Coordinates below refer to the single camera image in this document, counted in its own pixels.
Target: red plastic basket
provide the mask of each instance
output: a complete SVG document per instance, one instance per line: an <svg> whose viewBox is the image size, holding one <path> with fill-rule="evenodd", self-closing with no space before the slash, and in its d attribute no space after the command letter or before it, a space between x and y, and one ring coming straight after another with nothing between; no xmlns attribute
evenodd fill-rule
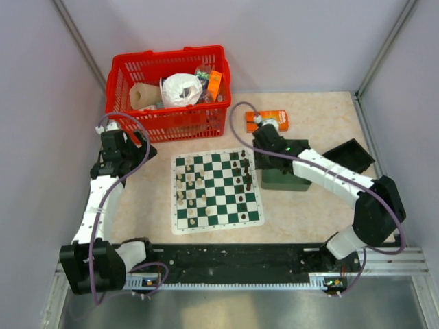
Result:
<svg viewBox="0 0 439 329"><path fill-rule="evenodd" d="M161 77L175 73L195 73L197 66L210 64L222 73L221 102L201 103L184 108L133 110L129 92L137 82L158 86ZM106 88L105 113L125 112L139 120L150 134L151 142L221 136L224 133L227 107L230 106L230 70L221 46L185 47L180 51L127 53L114 57ZM137 142L131 120L112 116Z"/></svg>

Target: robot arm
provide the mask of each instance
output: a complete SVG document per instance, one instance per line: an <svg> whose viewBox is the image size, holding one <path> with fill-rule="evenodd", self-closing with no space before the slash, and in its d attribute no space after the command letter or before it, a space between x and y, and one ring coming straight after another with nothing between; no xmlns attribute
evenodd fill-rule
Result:
<svg viewBox="0 0 439 329"><path fill-rule="evenodd" d="M107 190L127 173L136 168L146 153L146 140L140 131L134 135L141 142L137 147L130 137L115 122L111 122L105 132L97 130L102 142L99 160L91 169L90 194L86 210L78 232L70 245L60 250L60 262L75 294L90 293L88 272L88 249L93 224L98 212L101 213L95 242L93 246L93 262L97 291L120 290L125 284L126 274L136 264L144 261L150 252L147 239L126 241L115 249L109 242L115 219L117 204L125 188L125 181L118 183L111 190L104 206L99 208ZM148 159L157 151L151 146Z"/></svg>
<svg viewBox="0 0 439 329"><path fill-rule="evenodd" d="M374 191L393 209L398 220L405 219L405 211L393 180L383 176L378 180L352 172L321 156L314 149L299 141L288 143L279 136L271 124L259 124L253 133L253 145L259 149L295 156L308 160L327 169L322 171L310 164L298 160L287 160L274 156L258 156L255 160L261 169L277 168L284 174L293 174L315 182L326 190L338 195L354 209L353 224L337 232L323 246L321 251L329 251L336 259L343 259L366 245L379 247L396 229L396 225L385 208L372 196L361 189L344 182L337 175L353 180L365 188Z"/></svg>

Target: cable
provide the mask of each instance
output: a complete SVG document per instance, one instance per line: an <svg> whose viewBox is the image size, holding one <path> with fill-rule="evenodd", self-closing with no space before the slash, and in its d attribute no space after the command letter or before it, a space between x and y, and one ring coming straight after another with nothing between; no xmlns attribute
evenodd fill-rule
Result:
<svg viewBox="0 0 439 329"><path fill-rule="evenodd" d="M150 266L154 266L154 265L164 267L165 270L166 270L166 273L163 276L163 278L160 280L160 282L156 285L156 287L153 290L151 290L150 292L146 293L144 295L144 297L148 297L148 296L151 296L151 295L155 294L158 291L158 289L162 286L162 284L165 283L165 281L166 281L166 279L167 279L167 277L169 275L169 268L168 268L168 266L166 266L166 264L162 263L162 262L150 262L150 263L145 263L145 264L139 265L137 267L134 267L130 271L130 273L132 273L133 271L138 271L140 269L143 269L143 268L146 268L146 267L150 267ZM116 293L114 295L111 295L110 297L106 298L105 301L107 302L108 300L111 300L114 297L121 296L121 295L127 295L129 293L131 293L131 292L129 292L129 291L122 291L122 292ZM106 293L102 293L102 295L101 295L101 297L99 299L99 305L104 301L104 296L105 295L106 295ZM99 305L95 304L89 311L87 311L83 315L77 317L77 316L75 316L73 314L72 303L69 302L69 315L70 315L70 318L72 318L73 321L81 321L85 317L87 317L90 313L92 313Z"/></svg>
<svg viewBox="0 0 439 329"><path fill-rule="evenodd" d="M145 157L143 158L143 160L140 162L140 164L134 168L133 170L131 170L129 173L127 173L126 175L124 175L123 177L119 178L116 182L113 183L112 186L110 186L110 188L105 192L104 196L102 197L101 202L99 203L99 209L102 209L104 207L105 201L107 200L108 196L110 195L111 191L121 182L123 182L124 180L126 180L129 176L131 176L133 173L135 173L136 171L138 171L140 169L140 167L142 167L145 162L148 159L148 156L150 154L150 148L151 148L151 143L150 143L150 136L148 135L148 132L146 131L145 127L143 127L143 125L135 118L131 117L130 115L126 114L126 113L122 113L122 112L110 112L110 113L106 113L103 115L103 117L99 120L99 125L98 126L102 126L102 122L108 118L111 115L119 115L125 118L129 118L130 120L133 120L139 128L141 128L141 131L143 133L143 135L146 138L146 153L145 153ZM90 238L90 246L88 248L88 272L90 274L90 286L91 286L91 294L93 295L93 299L95 300L95 305L98 306L101 304L102 300L99 300L97 297L97 292L96 292L96 282L95 282L95 268L94 268L94 264L93 264L93 246L95 244L95 237L96 237L96 232L97 232L97 224L99 223L99 218L101 217L101 212L97 212L96 213L96 218L95 218L95 222L93 223L93 229L91 230L91 238Z"/></svg>
<svg viewBox="0 0 439 329"><path fill-rule="evenodd" d="M380 250L380 249L377 249L375 247L370 247L370 246L368 246L368 247L375 252L379 252L380 254L385 254L385 255L397 255L397 254L400 254L405 249L405 243L406 243L405 233L404 233L404 230L403 230L401 223L398 220L398 217L396 217L396 214L391 209L391 207L389 207L389 205L384 201L384 199L382 197L380 197L379 195L377 195L374 191L370 190L369 188L366 188L365 186L362 186L361 184L358 184L357 182L355 182L353 180L350 180L344 176L341 176L337 173L334 173L333 171L327 170L326 168L324 168L323 166L320 166L319 164L317 164L315 162L305 160L305 159L300 159L296 156L290 156L287 154L280 154L280 153L276 153L276 152L266 151L264 149L258 149L257 147L254 147L254 146L246 143L245 141L243 141L243 139L241 137L239 137L238 133L235 130L235 127L233 126L233 113L235 112L236 108L240 105L248 105L253 109L253 111L256 115L259 115L259 113L256 111L256 108L252 104L248 103L247 101L240 101L239 103L236 103L234 106L232 106L232 108L230 109L230 114L229 114L229 118L228 118L229 123L230 123L230 128L231 128L232 133L235 136L235 138L242 145L252 149L255 152L259 152L259 153L265 154L267 156L276 156L277 158L284 158L287 160L306 163L307 165L311 165L315 168L318 168L318 169L324 171L325 173L328 173L329 175L332 175L332 176L340 179L341 181L346 182L350 185L353 185L353 186L359 188L361 191L366 192L367 194L371 195L384 207L384 209L388 212L388 214L392 218L393 222L395 223L396 228L399 231L399 236L401 238L401 245L399 246L398 250L396 250L394 252L387 252L385 250ZM355 285L355 283L358 281L360 275L362 274L365 266L366 266L366 253L364 254L363 265L361 266L361 269L359 270L357 276L355 277L353 282L349 285L349 287L352 287L353 285Z"/></svg>

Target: table surface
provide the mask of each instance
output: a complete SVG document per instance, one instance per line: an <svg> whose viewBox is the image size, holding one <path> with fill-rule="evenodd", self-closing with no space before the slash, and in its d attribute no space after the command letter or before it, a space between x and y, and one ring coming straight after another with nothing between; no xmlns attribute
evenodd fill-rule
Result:
<svg viewBox="0 0 439 329"><path fill-rule="evenodd" d="M351 138L367 149L348 92L234 94L233 102L249 101L258 110L286 110L285 138L308 139L324 153ZM233 118L238 133L250 142L241 106ZM171 157L178 154L240 147L226 122L224 135L190 141L156 143L158 154L127 179L117 207L113 242L146 236L153 243L306 243L323 242L352 224L353 210L339 197L312 184L307 192L261 189L265 224L185 235L171 232ZM375 177L373 168L365 173Z"/></svg>

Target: cardboard tube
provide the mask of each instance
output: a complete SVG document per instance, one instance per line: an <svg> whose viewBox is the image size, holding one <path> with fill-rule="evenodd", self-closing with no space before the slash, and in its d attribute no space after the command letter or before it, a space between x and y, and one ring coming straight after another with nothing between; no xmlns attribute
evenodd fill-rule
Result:
<svg viewBox="0 0 439 329"><path fill-rule="evenodd" d="M160 88L151 84L135 84L130 89L130 102L133 110L140 110L162 101Z"/></svg>

